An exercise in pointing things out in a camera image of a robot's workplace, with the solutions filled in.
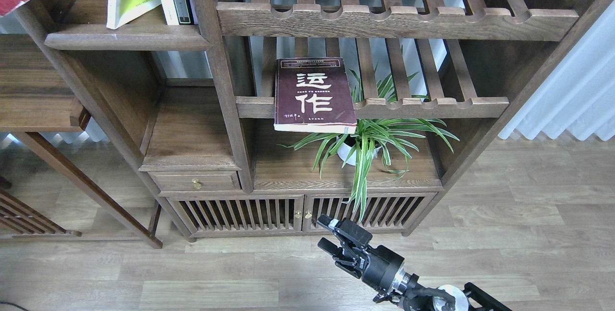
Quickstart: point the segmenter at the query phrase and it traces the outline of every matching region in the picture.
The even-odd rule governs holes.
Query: brass knob
[[[193,179],[193,186],[197,190],[200,190],[203,187],[203,184],[198,181],[198,179]]]

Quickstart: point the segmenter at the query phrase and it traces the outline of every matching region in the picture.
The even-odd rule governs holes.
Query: cabinet door
[[[301,230],[303,196],[171,199],[191,237],[250,236]]]
[[[358,223],[370,232],[401,232],[408,228],[429,201],[436,195],[429,193],[383,193],[367,195],[367,209]],[[349,217],[358,220],[358,211],[353,213],[354,203],[347,204],[349,195],[306,195],[303,219],[304,232],[324,232],[316,224],[319,215],[334,219]]]

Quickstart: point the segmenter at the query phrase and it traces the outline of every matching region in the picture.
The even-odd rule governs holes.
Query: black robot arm
[[[372,234],[349,219],[338,221],[320,215],[317,223],[340,241],[340,246],[322,238],[318,247],[333,258],[335,265],[378,292],[374,302],[391,302],[405,311],[510,311],[472,283],[464,290],[450,291],[424,287],[419,276],[404,271],[404,258],[385,246],[372,248]],[[481,307],[469,304],[468,298]]]

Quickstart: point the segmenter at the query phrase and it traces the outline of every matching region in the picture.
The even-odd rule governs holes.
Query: potted plant
[[[355,102],[363,101],[360,77],[354,70],[351,70],[351,73],[358,81],[358,86],[352,90],[352,100]],[[410,75],[408,81],[412,80],[415,75],[417,73]],[[378,80],[377,85],[378,96],[387,101],[397,101],[391,74]],[[421,95],[413,95],[413,97],[428,98]],[[446,124],[440,119],[359,119],[354,134],[312,133],[292,145],[281,146],[297,150],[307,144],[320,142],[312,165],[312,170],[320,167],[320,176],[322,176],[323,166],[330,156],[342,150],[347,151],[345,156],[340,155],[340,158],[344,160],[342,167],[355,160],[355,173],[349,202],[355,202],[353,212],[359,210],[359,221],[362,221],[367,207],[367,173],[371,168],[373,159],[380,150],[382,151],[382,164],[385,167],[391,166],[390,149],[400,151],[406,160],[406,170],[389,170],[390,173],[398,174],[393,180],[400,179],[409,171],[409,160],[412,158],[409,150],[419,151],[415,144],[407,140],[408,138],[425,138],[426,136],[421,132],[433,132],[453,151],[448,138],[454,140],[459,140],[459,138],[446,129],[437,127],[436,124],[446,127]]]

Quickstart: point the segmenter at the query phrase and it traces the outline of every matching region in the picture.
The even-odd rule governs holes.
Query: laminate floorboard
[[[58,147],[148,220],[153,199],[110,144]],[[426,286],[474,282],[515,311],[615,311],[613,170],[615,142],[497,140],[413,234],[376,234],[372,245],[404,256]],[[122,230],[19,145],[0,149],[0,174],[13,195],[67,229]],[[140,241],[0,241],[0,300],[31,311],[396,309],[373,304],[375,292],[317,247],[320,236],[188,243],[163,214],[158,237],[161,250]]]

